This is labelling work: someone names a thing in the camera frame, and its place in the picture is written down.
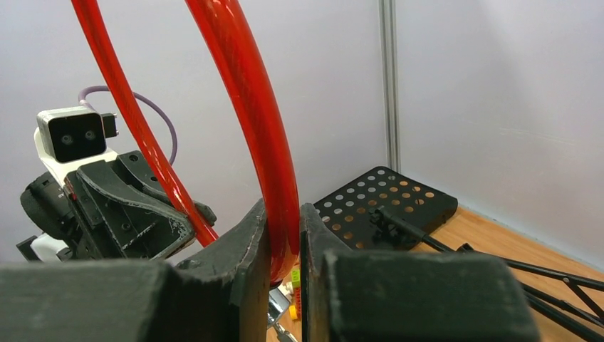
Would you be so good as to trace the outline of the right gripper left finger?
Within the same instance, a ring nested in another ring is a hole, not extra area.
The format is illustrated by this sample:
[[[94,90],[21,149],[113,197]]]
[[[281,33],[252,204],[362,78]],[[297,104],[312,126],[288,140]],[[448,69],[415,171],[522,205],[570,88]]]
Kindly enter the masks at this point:
[[[1,266],[3,341],[264,341],[266,209],[172,266],[165,261]]]

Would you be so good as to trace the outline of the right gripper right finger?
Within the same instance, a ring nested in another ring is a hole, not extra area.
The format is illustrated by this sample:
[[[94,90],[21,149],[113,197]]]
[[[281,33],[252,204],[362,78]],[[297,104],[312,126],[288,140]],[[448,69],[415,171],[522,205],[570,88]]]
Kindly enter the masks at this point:
[[[494,256],[357,251],[300,208],[304,341],[539,341],[521,287]]]

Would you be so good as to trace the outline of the silver keys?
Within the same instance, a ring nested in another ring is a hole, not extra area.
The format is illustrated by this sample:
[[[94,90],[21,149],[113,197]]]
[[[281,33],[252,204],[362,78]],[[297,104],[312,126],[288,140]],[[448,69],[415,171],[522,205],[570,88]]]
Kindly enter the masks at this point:
[[[282,316],[288,311],[290,303],[290,300],[280,289],[274,288],[269,291],[267,328],[275,330],[276,337],[280,342],[297,342],[294,335],[279,323]]]

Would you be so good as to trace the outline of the red cable lock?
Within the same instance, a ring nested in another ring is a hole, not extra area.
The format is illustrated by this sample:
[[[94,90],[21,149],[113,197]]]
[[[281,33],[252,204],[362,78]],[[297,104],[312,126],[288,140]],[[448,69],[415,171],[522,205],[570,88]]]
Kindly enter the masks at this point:
[[[299,252],[300,209],[291,152],[264,62],[238,1],[188,1],[244,133],[266,208],[271,252],[270,281],[290,272]],[[207,246],[216,232],[161,151],[113,48],[96,1],[74,1],[80,26],[120,113],[175,208]]]

